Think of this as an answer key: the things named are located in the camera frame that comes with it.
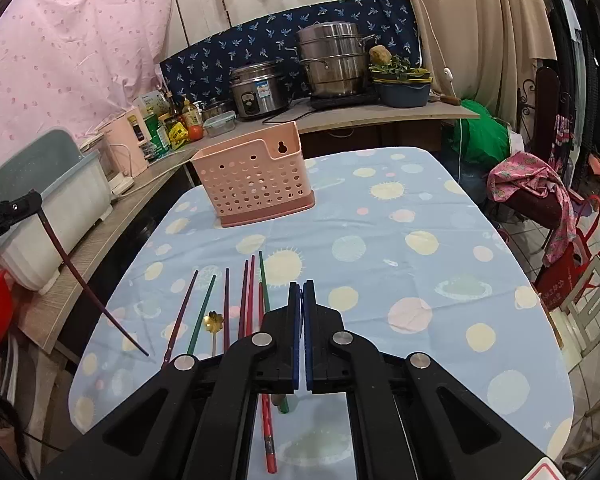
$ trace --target wooden countertop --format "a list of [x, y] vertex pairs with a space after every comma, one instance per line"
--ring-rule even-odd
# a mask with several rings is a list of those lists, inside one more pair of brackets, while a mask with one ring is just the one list
[[[276, 117], [277, 121], [293, 120], [311, 111], [308, 99], [293, 102], [291, 108]], [[397, 121], [475, 119], [478, 115], [463, 107], [445, 103], [428, 103], [421, 108], [389, 108], [383, 105], [363, 105], [349, 108], [334, 108], [314, 112], [296, 121], [300, 134], [352, 128], [369, 124], [392, 123]], [[155, 178], [172, 166], [191, 158], [201, 148], [218, 142], [245, 135], [268, 125], [262, 121], [238, 122], [234, 130], [217, 137], [205, 137], [202, 140], [184, 146], [173, 155], [151, 165], [136, 179], [131, 190]], [[140, 210], [155, 193], [175, 173], [170, 171], [142, 190], [113, 205], [113, 212], [107, 219], [91, 229], [78, 242], [71, 253], [71, 260], [85, 280], [89, 280], [107, 252], [125, 231]], [[44, 296], [34, 294], [32, 300], [24, 304], [18, 315], [20, 329], [43, 351], [50, 353], [56, 344], [64, 322], [78, 300], [82, 289], [75, 281], [69, 269], [63, 266], [60, 277]]]

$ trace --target pink plastic basket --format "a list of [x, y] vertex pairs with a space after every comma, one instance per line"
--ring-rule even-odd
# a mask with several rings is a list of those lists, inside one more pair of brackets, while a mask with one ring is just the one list
[[268, 220], [315, 204], [294, 122], [203, 148], [191, 160], [222, 227]]

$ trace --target metal screw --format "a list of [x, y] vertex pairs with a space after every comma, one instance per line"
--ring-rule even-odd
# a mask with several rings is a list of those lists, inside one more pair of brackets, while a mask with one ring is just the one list
[[191, 370], [193, 365], [196, 364], [196, 358], [193, 355], [181, 355], [176, 357], [173, 365], [182, 371]]
[[431, 357], [423, 353], [417, 353], [412, 355], [409, 358], [409, 361], [411, 362], [411, 365], [423, 370], [424, 368], [429, 367], [429, 365], [431, 364]]
[[336, 332], [335, 334], [333, 334], [333, 342], [338, 345], [348, 345], [352, 341], [353, 336], [345, 330], [341, 330], [340, 332]]
[[251, 337], [251, 342], [256, 346], [270, 345], [273, 338], [266, 332], [258, 332]]

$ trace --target tablecloth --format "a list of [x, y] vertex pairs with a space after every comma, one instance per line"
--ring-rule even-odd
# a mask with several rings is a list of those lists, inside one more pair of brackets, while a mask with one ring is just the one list
[[[305, 164], [316, 203], [293, 215], [221, 228], [203, 187], [178, 200], [107, 305], [151, 357], [101, 318], [71, 387], [74, 424], [88, 430], [158, 371], [195, 269], [200, 275], [173, 355], [186, 352], [213, 274], [207, 310], [222, 312], [225, 267], [234, 341], [244, 260], [262, 250], [272, 308], [286, 304], [289, 282], [314, 280], [317, 301], [339, 310], [348, 330], [382, 352], [430, 354], [556, 456], [573, 415], [559, 348], [528, 279], [461, 187], [417, 148], [339, 153]], [[199, 358], [211, 354], [211, 341], [201, 331]], [[273, 416], [278, 477], [355, 478], [344, 394], [312, 396], [303, 377], [302, 368], [291, 413]], [[249, 477], [270, 478], [260, 415], [255, 420]]]

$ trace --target stainless steel pot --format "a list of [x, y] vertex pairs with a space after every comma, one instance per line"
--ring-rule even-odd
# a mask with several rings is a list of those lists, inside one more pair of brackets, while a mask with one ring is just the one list
[[232, 100], [227, 99], [226, 101], [218, 101], [218, 99], [213, 97], [211, 101], [209, 101], [207, 107], [202, 110], [202, 122], [204, 123], [207, 119], [224, 114], [234, 108], [235, 104]]
[[343, 54], [320, 59], [301, 59], [311, 94], [315, 97], [341, 97], [364, 90], [368, 54]]
[[355, 23], [346, 22], [317, 23], [296, 35], [312, 95], [341, 97], [363, 91], [368, 73], [366, 44], [375, 35], [363, 38]]
[[288, 106], [283, 74], [275, 61], [231, 70], [231, 90], [240, 117], [254, 119]]

